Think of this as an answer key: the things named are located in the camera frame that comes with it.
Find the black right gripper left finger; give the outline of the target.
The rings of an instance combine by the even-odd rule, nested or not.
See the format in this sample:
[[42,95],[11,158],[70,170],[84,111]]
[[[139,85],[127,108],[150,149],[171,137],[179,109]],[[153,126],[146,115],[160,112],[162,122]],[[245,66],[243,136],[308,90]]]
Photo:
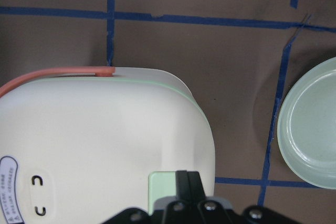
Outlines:
[[176,198],[188,201],[188,175],[185,170],[175,172]]

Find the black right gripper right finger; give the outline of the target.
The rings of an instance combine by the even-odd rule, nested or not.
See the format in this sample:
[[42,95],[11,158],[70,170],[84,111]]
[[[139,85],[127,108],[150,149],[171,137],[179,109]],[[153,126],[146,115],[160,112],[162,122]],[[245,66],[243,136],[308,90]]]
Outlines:
[[191,200],[199,202],[206,198],[199,172],[187,172]]

